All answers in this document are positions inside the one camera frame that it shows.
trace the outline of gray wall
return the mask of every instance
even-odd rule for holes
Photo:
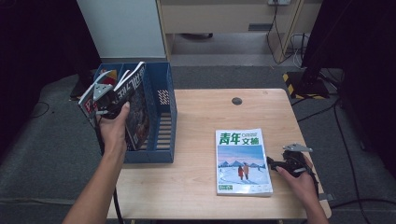
[[[78,0],[78,5],[104,62],[165,58],[156,0]]]

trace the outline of power strip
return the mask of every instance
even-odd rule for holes
[[[268,0],[268,5],[287,6],[290,5],[290,0]]]

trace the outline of blue plastic file holder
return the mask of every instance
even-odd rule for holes
[[[100,69],[117,69],[118,77],[138,63],[102,63]],[[124,163],[172,163],[175,154],[177,105],[169,63],[146,63],[143,76],[149,115],[149,134],[137,151],[127,151]]]

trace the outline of gray carpet floor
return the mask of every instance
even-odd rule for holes
[[[282,75],[296,71],[286,66],[175,66],[175,89],[281,88]],[[0,223],[61,223],[70,204],[90,179],[100,160],[96,136],[88,121],[69,101],[77,76],[47,85],[40,102],[14,140],[7,160],[0,167]],[[304,100],[293,106],[297,119],[331,106],[336,95],[325,100]],[[346,112],[336,107],[337,117],[356,173],[363,199],[396,202],[396,180],[384,169],[375,152],[361,150]],[[330,205],[357,199],[350,161],[333,110],[299,122]],[[394,223],[396,206],[364,202],[363,211],[371,223]],[[365,223],[357,203],[332,210],[331,223]],[[137,223],[149,223],[139,220]],[[301,223],[301,220],[285,220]]]

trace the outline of magazine cover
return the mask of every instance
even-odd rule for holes
[[[216,130],[218,195],[271,196],[261,129]]]
[[[146,104],[143,75],[146,64],[139,63],[134,71],[125,73],[120,83],[114,89],[119,101],[123,101],[124,93],[131,91],[128,101],[131,104],[130,113],[126,120],[128,150],[140,149],[149,136],[149,112]]]
[[[81,98],[78,101],[78,107],[81,109],[82,113],[85,117],[88,118],[92,127],[95,126],[94,124],[94,115],[93,111],[97,109],[95,101],[92,99],[93,92],[95,88],[95,84],[109,84],[114,85],[117,81],[117,71],[110,70],[104,71],[101,75],[91,84],[91,86],[82,94]]]

